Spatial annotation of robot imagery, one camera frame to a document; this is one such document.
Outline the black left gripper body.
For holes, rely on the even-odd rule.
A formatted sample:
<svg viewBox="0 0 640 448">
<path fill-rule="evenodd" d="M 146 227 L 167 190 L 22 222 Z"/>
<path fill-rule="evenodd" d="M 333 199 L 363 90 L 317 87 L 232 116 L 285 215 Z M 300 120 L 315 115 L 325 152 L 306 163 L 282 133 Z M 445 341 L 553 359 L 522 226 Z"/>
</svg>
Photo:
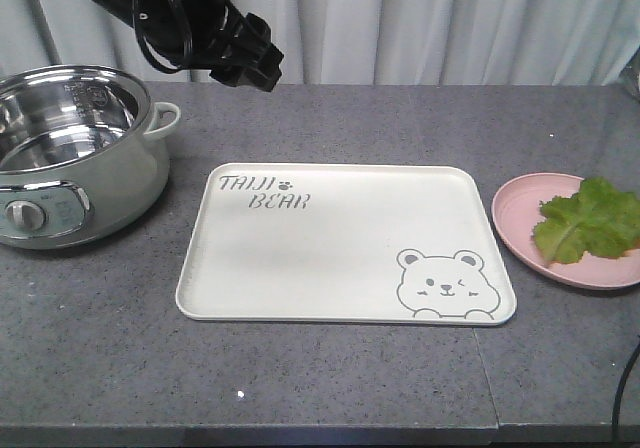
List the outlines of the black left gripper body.
<svg viewBox="0 0 640 448">
<path fill-rule="evenodd" d="M 229 87 L 271 92 L 282 76 L 284 54 L 271 41 L 271 29 L 253 13 L 242 15 L 225 1 L 225 17 L 210 46 L 209 76 Z"/>
</svg>

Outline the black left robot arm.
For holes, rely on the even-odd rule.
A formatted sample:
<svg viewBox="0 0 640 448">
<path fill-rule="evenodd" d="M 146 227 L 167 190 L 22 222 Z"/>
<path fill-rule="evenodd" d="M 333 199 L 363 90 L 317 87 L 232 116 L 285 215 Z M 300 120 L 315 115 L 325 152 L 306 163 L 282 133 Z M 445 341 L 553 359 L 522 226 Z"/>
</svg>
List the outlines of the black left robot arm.
<svg viewBox="0 0 640 448">
<path fill-rule="evenodd" d="M 230 0 L 92 0 L 135 33 L 156 70 L 206 70 L 226 86 L 270 92 L 282 76 L 283 53 L 269 25 Z"/>
</svg>

